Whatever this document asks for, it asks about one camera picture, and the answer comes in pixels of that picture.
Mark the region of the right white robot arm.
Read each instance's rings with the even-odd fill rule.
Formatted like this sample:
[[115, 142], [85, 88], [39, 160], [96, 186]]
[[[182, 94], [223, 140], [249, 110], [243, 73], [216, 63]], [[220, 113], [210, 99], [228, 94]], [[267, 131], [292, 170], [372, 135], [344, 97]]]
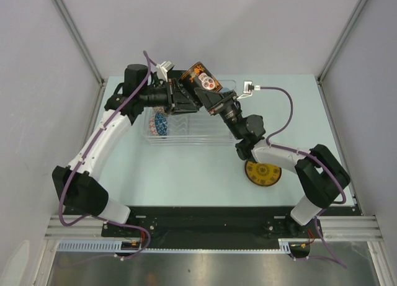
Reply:
[[235, 91], [214, 92], [196, 87], [197, 97], [210, 115], [219, 115], [233, 136], [239, 141], [236, 151], [242, 160], [267, 163], [288, 170], [298, 176], [304, 196], [290, 212], [287, 232], [301, 237], [308, 231], [308, 223], [330, 205], [345, 203], [344, 192], [350, 176], [330, 150], [321, 144], [308, 151], [273, 143], [265, 135], [260, 115], [243, 117]]

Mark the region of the left aluminium corner post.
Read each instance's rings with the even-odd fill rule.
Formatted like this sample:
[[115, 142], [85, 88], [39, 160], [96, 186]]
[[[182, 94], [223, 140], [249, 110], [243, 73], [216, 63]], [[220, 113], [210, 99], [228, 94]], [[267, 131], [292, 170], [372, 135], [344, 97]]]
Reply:
[[71, 15], [66, 3], [64, 0], [51, 0], [58, 14], [60, 15], [61, 20], [63, 21], [67, 31], [71, 35], [78, 51], [80, 52], [83, 60], [85, 61], [89, 71], [93, 75], [96, 82], [99, 86], [102, 86], [105, 79], [101, 75], [99, 68], [97, 67], [96, 62], [81, 35], [78, 26], [76, 25], [73, 16]]

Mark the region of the blue patterned bowl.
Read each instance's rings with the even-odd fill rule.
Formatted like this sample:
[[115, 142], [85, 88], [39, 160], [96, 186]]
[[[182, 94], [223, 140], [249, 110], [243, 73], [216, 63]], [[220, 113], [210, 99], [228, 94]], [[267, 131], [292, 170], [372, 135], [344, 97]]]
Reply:
[[148, 129], [152, 136], [167, 136], [168, 122], [164, 114], [156, 112], [149, 120]]

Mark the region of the right aluminium corner post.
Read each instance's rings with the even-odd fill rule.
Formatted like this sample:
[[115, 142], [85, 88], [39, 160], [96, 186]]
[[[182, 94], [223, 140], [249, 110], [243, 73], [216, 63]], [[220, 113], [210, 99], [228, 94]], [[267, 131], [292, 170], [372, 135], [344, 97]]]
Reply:
[[326, 59], [321, 71], [317, 75], [317, 83], [322, 84], [326, 79], [329, 71], [331, 70], [332, 66], [335, 64], [340, 52], [344, 48], [344, 45], [347, 43], [352, 31], [356, 23], [359, 21], [360, 16], [364, 12], [366, 6], [370, 0], [358, 0], [356, 5], [354, 6], [345, 26], [342, 28], [340, 35], [338, 36], [328, 58]]

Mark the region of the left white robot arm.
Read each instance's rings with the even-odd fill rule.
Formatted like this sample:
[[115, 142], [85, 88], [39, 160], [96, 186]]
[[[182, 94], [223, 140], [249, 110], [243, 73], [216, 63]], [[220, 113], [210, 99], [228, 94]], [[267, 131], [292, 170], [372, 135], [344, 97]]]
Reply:
[[83, 148], [67, 166], [57, 166], [52, 172], [59, 214], [65, 207], [77, 208], [84, 216], [114, 222], [124, 236], [136, 231], [130, 208], [112, 199], [99, 179], [118, 141], [145, 108], [162, 107], [168, 114], [198, 111], [192, 92], [178, 82], [181, 75], [170, 61], [126, 67], [123, 81], [107, 99], [102, 118]]

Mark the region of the black floral square plate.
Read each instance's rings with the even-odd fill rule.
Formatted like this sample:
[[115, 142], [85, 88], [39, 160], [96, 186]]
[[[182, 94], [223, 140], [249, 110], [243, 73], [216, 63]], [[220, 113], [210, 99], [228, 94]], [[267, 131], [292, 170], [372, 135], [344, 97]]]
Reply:
[[167, 78], [174, 78], [176, 80], [180, 80], [183, 74], [185, 74], [186, 70], [178, 70], [172, 69], [167, 72]]

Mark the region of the beige patterned bowl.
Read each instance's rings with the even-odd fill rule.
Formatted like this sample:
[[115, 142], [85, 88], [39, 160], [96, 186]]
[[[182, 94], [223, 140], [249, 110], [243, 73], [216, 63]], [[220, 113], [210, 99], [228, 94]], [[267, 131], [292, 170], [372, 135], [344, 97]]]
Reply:
[[156, 112], [156, 113], [158, 113], [158, 112], [162, 113], [162, 114], [165, 113], [164, 107], [161, 107], [161, 106], [153, 107], [153, 111]]

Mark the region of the aluminium corner post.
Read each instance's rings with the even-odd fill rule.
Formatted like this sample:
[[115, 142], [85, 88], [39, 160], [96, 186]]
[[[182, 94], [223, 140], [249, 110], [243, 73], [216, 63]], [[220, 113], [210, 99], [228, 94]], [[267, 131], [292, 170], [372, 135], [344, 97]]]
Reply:
[[78, 51], [80, 52], [83, 60], [85, 61], [89, 71], [93, 75], [96, 82], [99, 86], [102, 86], [105, 79], [101, 75], [99, 68], [97, 67], [96, 62], [81, 35], [78, 26], [76, 25], [73, 16], [71, 15], [66, 3], [64, 0], [51, 0], [58, 14], [60, 15], [61, 20], [63, 21], [67, 31], [71, 35]]
[[329, 71], [331, 70], [332, 66], [335, 64], [340, 52], [344, 48], [344, 45], [347, 43], [352, 31], [356, 23], [359, 21], [360, 16], [364, 12], [366, 6], [370, 0], [358, 0], [356, 5], [354, 6], [345, 26], [342, 28], [340, 35], [338, 36], [328, 58], [326, 59], [321, 71], [317, 75], [317, 83], [322, 84], [326, 79]]

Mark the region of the clear wire dish rack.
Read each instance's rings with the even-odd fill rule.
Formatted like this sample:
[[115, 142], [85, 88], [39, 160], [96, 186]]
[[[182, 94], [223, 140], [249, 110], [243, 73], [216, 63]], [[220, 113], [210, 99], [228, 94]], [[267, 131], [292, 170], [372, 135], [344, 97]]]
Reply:
[[198, 103], [198, 112], [192, 114], [164, 116], [168, 122], [165, 137], [152, 136], [148, 129], [150, 118], [155, 114], [153, 107], [145, 108], [143, 136], [152, 145], [227, 145], [234, 142], [234, 137], [220, 117], [208, 114], [205, 107]]

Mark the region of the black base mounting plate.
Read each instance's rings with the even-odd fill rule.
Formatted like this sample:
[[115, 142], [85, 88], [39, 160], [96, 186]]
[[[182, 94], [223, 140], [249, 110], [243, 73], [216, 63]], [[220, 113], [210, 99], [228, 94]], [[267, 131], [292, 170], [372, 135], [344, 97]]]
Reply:
[[146, 244], [160, 250], [260, 251], [279, 248], [279, 240], [293, 244], [326, 236], [323, 220], [299, 225], [291, 207], [133, 207], [128, 227], [80, 221], [78, 238], [119, 239], [121, 249]]

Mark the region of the red black mug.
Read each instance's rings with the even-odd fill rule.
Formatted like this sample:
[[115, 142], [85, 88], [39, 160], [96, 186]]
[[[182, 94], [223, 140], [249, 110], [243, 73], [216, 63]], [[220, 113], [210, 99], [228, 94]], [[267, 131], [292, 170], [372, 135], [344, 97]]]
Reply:
[[200, 61], [185, 71], [179, 78], [179, 83], [192, 95], [195, 90], [219, 92], [223, 87], [212, 73]]

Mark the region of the yellow black saucer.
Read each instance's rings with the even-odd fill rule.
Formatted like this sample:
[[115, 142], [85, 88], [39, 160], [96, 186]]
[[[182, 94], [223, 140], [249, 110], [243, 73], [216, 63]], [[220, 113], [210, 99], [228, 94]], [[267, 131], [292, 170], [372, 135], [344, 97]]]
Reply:
[[253, 184], [270, 187], [278, 183], [282, 176], [282, 169], [273, 164], [246, 161], [244, 173]]

